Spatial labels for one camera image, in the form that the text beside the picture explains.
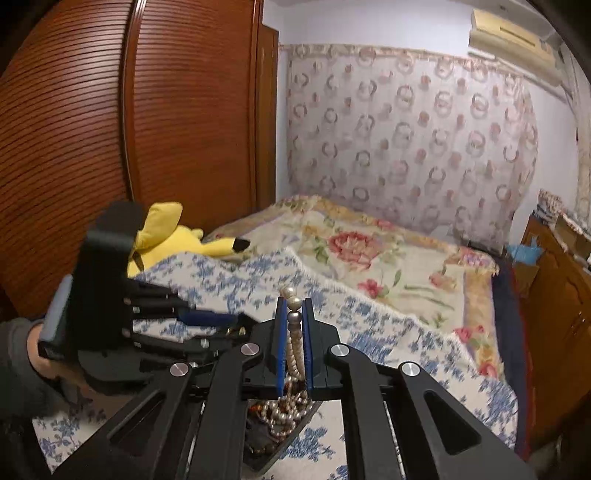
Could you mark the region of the person's left hand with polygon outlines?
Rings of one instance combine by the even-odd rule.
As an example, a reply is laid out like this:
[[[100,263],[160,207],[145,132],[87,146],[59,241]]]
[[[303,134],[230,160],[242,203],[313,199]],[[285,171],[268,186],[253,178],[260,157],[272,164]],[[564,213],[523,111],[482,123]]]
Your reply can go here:
[[[39,354],[38,342],[43,324],[35,325],[27,337],[27,354],[33,369],[42,377],[49,380],[63,380],[80,388],[82,392],[94,394],[83,376],[81,369],[73,364],[50,360]]]

